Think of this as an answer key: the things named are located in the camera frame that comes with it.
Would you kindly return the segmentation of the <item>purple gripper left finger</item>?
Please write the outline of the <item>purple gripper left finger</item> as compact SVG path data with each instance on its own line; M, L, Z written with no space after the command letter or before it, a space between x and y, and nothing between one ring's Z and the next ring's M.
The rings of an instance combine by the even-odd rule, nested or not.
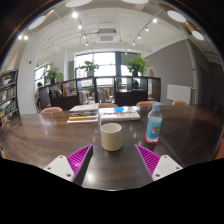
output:
M68 156L59 155L44 170L81 186L92 155L93 145L90 144Z

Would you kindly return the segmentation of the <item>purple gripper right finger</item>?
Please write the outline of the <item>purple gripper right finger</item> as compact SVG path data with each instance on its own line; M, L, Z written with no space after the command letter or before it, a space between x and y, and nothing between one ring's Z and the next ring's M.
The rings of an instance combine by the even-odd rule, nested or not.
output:
M168 155L159 156L143 146L135 145L135 147L149 175L154 181L182 169L182 167Z

